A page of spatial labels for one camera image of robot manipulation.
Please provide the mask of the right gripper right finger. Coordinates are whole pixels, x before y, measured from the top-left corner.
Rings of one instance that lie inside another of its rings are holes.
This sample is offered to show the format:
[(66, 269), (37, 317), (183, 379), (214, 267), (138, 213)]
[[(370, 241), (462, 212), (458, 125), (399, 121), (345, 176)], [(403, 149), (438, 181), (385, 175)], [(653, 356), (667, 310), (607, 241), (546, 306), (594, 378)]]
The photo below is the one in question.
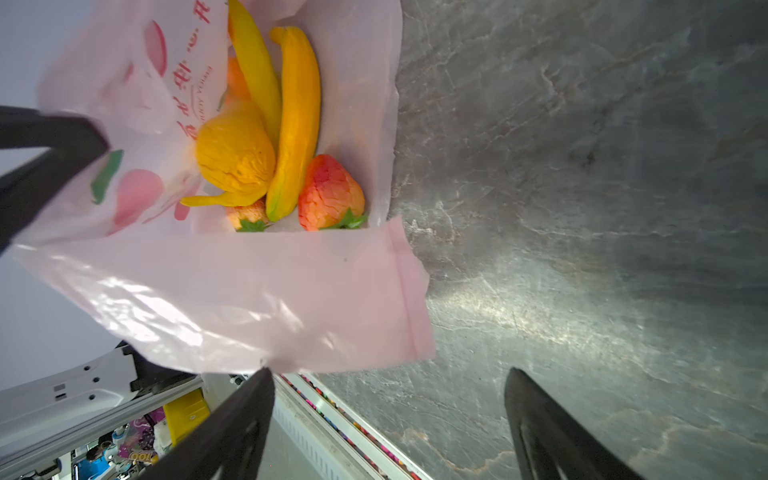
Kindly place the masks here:
[(512, 368), (504, 405), (523, 479), (638, 479), (525, 371)]

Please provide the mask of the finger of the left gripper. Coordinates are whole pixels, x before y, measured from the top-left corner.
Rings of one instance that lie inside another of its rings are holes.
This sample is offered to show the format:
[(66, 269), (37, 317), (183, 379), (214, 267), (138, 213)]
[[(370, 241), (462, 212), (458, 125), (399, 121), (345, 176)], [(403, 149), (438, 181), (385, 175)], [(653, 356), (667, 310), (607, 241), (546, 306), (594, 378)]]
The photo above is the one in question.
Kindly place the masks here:
[(72, 178), (108, 151), (109, 143), (86, 117), (3, 106), (1, 148), (44, 150), (1, 177), (1, 249), (5, 250)]

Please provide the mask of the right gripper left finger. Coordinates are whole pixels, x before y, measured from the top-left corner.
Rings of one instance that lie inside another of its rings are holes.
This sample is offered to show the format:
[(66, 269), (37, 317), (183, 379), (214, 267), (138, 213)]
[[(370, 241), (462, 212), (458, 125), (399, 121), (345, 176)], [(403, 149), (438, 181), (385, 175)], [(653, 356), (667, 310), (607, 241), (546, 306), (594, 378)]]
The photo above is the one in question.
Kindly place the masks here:
[(203, 423), (143, 479), (255, 479), (258, 477), (275, 403), (270, 369), (240, 385)]

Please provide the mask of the pink printed plastic bag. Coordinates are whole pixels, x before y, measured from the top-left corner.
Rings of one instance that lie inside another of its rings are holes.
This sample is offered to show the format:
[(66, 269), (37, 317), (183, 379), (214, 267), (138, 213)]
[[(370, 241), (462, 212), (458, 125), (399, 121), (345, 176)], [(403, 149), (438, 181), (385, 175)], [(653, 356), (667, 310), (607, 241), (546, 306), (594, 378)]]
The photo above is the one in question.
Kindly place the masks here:
[(362, 186), (368, 221), (238, 233), (205, 190), (194, 135), (224, 108), (224, 1), (100, 1), (46, 70), (47, 114), (79, 115), (108, 151), (11, 245), (29, 271), (150, 361), (194, 373), (332, 373), (430, 359), (429, 277), (389, 218), (402, 43), (397, 1), (251, 1), (319, 63), (318, 149)]

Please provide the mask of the orange toy tangerine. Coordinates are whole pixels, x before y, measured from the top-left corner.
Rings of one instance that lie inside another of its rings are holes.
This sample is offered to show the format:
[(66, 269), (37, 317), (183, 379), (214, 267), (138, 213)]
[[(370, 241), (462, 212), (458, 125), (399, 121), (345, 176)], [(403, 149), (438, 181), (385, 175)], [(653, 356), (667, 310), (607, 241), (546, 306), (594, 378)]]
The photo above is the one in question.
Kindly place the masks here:
[(227, 63), (227, 90), (225, 102), (250, 100), (247, 82), (235, 57), (230, 56)]

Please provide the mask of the yellow green toy mango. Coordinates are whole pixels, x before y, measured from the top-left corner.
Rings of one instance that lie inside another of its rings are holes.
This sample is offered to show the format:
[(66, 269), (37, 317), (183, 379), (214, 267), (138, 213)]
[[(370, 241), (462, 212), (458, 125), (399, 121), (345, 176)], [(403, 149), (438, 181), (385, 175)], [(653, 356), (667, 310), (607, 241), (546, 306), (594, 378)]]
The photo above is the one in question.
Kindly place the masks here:
[(282, 119), (280, 84), (259, 28), (237, 0), (229, 1), (229, 30), (250, 97), (261, 109), (266, 131), (277, 149)]

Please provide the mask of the yellow toy banana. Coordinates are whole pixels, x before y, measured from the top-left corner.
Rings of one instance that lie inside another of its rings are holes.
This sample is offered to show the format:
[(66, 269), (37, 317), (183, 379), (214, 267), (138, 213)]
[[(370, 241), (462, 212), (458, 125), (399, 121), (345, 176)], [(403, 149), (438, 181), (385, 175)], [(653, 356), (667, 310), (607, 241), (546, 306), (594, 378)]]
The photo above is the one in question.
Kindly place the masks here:
[(277, 169), (266, 195), (266, 214), (277, 222), (293, 212), (315, 157), (322, 90), (318, 61), (298, 27), (275, 27), (270, 38), (282, 53), (282, 119)]

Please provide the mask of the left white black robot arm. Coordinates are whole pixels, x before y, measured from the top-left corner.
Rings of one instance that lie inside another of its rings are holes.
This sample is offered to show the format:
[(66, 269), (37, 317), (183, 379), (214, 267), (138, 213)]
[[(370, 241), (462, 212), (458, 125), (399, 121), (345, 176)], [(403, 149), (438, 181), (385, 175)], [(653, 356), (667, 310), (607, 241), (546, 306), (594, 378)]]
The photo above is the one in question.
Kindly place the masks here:
[[(1, 177), (1, 248), (7, 250), (69, 180), (107, 152), (108, 142), (85, 118), (4, 106), (1, 147), (42, 151)], [(191, 377), (155, 365), (120, 343), (81, 366), (6, 388), (1, 392), (1, 463), (37, 452), (59, 434)]]

